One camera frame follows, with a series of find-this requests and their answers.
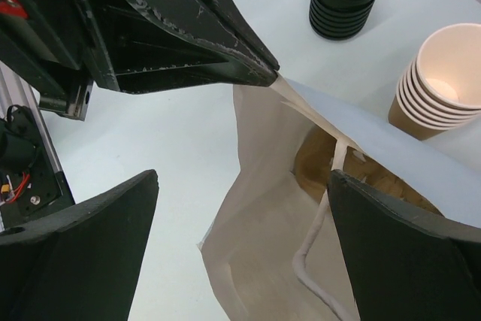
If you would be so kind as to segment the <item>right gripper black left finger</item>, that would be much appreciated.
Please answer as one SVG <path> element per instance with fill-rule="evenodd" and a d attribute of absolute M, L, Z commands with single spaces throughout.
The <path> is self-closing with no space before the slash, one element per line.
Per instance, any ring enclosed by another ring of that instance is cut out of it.
<path fill-rule="evenodd" d="M 143 171 L 1 233 L 3 320 L 126 320 L 158 198 Z"/>

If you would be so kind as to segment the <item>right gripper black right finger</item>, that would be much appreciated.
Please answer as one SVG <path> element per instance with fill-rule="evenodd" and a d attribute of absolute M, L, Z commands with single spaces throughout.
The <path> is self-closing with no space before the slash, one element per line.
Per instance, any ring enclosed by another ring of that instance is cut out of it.
<path fill-rule="evenodd" d="M 328 200 L 363 320 L 478 320 L 480 230 L 340 170 Z"/>

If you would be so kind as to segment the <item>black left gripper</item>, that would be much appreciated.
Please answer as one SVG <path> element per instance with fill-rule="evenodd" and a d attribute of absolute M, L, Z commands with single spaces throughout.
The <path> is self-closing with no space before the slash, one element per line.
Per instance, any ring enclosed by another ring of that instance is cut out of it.
<path fill-rule="evenodd" d="M 77 0 L 1 0 L 1 61 L 39 92 L 42 110 L 85 119 L 91 48 Z"/>

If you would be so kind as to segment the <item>brown pulp cup carrier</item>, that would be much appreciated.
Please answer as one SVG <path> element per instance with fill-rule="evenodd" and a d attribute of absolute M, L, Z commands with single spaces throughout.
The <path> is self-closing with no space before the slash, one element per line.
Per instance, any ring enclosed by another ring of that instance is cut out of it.
<path fill-rule="evenodd" d="M 307 134 L 296 154 L 295 179 L 298 185 L 316 202 L 320 202 L 326 189 L 333 164 L 335 145 L 336 139 L 316 126 Z M 429 200 L 421 196 L 401 178 L 351 147 L 347 148 L 343 171 L 381 192 L 434 214 L 441 214 Z"/>

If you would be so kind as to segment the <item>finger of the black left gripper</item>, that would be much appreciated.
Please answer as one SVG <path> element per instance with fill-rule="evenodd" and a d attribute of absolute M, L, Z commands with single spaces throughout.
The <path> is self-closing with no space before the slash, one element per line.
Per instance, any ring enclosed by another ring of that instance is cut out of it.
<path fill-rule="evenodd" d="M 279 63 L 233 0 L 80 0 L 96 84 L 145 94 L 228 83 L 269 86 Z"/>

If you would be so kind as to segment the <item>light blue paper bag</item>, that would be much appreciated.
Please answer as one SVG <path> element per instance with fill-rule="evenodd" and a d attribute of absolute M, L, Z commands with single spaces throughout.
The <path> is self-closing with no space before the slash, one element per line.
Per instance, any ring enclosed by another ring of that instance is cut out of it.
<path fill-rule="evenodd" d="M 240 173 L 201 244 L 213 293 L 230 319 L 363 320 L 328 182 L 316 202 L 295 179 L 296 154 L 316 126 L 336 139 L 330 174 L 344 172 L 351 147 L 440 216 L 480 230 L 479 176 L 381 119 L 283 78 L 268 88 L 236 86 L 233 101 Z"/>

